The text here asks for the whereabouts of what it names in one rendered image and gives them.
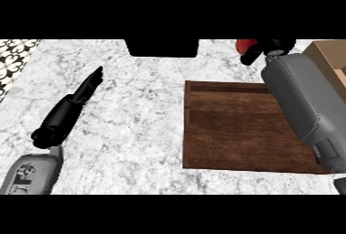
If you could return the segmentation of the red fruit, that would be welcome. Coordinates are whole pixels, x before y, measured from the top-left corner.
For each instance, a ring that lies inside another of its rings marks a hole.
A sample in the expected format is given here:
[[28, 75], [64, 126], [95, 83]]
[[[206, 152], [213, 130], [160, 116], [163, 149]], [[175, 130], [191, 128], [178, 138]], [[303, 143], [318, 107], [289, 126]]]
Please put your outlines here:
[[238, 39], [235, 43], [235, 48], [241, 56], [246, 53], [255, 52], [258, 50], [258, 40], [256, 39]]

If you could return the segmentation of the black appliance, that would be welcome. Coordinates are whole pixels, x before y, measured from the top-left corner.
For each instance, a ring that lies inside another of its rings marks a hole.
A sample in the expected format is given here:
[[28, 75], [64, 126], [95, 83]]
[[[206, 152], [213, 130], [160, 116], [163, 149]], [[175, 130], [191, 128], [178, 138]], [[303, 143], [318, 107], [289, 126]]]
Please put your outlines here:
[[133, 57], [194, 58], [197, 56], [197, 39], [126, 39]]

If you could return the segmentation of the black and white patterned tile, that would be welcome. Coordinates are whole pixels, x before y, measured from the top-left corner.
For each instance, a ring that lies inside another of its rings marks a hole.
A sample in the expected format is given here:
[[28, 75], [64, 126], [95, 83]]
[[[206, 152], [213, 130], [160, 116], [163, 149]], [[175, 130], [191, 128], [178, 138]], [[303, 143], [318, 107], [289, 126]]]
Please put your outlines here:
[[0, 39], [0, 102], [14, 86], [40, 39]]

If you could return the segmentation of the cardboard box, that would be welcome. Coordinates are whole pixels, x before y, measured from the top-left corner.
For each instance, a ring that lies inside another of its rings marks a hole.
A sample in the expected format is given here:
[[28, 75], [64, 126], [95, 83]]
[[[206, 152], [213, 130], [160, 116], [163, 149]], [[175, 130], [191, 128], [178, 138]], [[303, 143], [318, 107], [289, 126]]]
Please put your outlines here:
[[346, 102], [346, 39], [312, 41], [303, 54], [315, 62]]

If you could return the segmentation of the brown wooden tray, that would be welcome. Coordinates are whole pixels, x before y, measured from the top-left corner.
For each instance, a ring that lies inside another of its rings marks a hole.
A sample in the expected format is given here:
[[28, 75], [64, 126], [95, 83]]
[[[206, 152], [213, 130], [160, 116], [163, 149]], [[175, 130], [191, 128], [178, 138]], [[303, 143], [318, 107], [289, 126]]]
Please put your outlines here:
[[185, 82], [182, 166], [330, 173], [300, 143], [262, 83]]

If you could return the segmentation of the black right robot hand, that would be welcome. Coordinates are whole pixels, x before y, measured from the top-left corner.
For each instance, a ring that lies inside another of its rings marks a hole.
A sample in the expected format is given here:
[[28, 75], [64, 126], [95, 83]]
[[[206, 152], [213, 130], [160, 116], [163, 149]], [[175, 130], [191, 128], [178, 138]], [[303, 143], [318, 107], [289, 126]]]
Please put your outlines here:
[[295, 39], [256, 39], [258, 40], [258, 50], [255, 52], [246, 53], [241, 56], [241, 63], [250, 66], [261, 54], [265, 56], [283, 56], [287, 55], [295, 47]]

